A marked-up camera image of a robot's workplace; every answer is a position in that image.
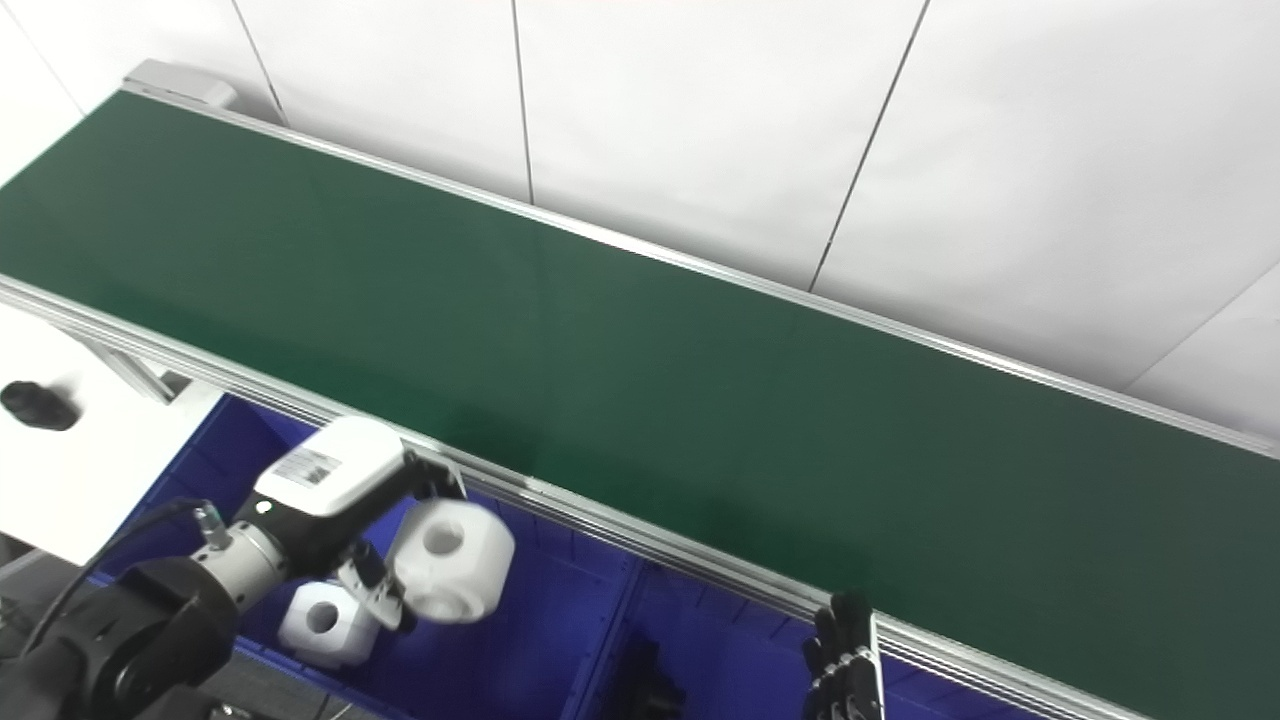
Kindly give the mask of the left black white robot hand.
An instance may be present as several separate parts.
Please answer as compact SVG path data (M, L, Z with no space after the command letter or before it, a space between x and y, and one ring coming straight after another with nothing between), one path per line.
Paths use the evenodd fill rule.
M407 498L466 497L454 461L407 447L380 421L339 416L257 478L236 524L264 547L273 585L334 579L385 629L410 634L403 585L366 534Z

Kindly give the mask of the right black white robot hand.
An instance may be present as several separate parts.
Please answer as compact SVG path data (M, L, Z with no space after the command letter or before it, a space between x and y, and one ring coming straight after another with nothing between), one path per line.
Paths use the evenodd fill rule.
M881 655L873 609L861 591L832 594L803 642L810 684L801 719L883 719Z

